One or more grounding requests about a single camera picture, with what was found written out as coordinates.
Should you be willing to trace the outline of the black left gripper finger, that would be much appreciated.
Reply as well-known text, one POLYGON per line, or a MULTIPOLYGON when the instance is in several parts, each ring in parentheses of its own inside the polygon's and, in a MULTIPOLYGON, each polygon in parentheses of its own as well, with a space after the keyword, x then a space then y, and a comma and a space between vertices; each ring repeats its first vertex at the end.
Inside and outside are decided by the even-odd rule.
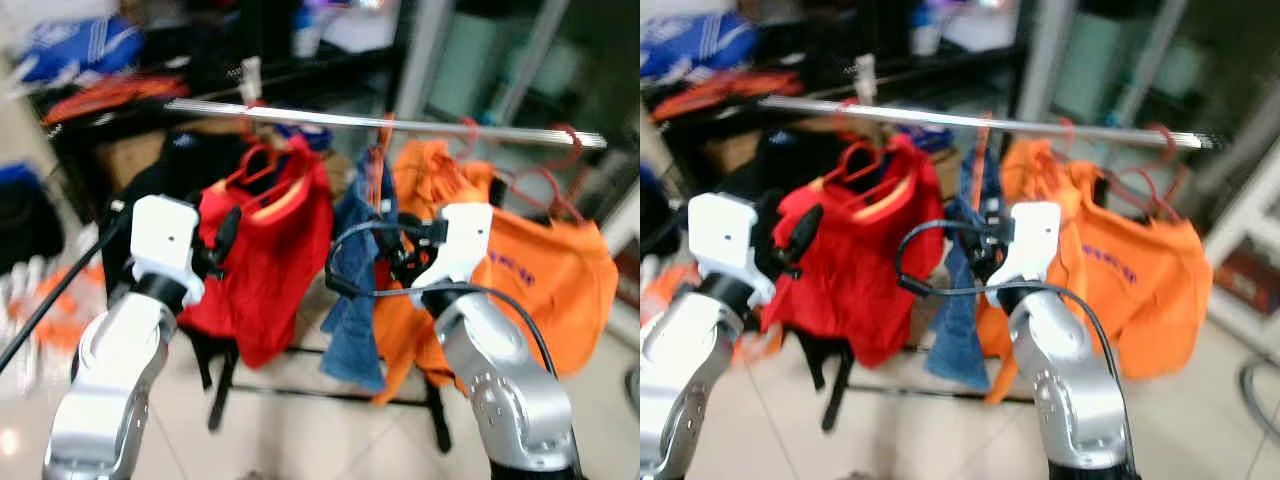
POLYGON ((799 265, 817 237, 823 215, 824 209, 820 205, 815 205, 797 219, 788 234, 788 265, 799 265))
POLYGON ((242 215, 241 207, 232 207, 218 228, 212 242, 212 266, 215 269, 223 269, 236 243, 242 215))

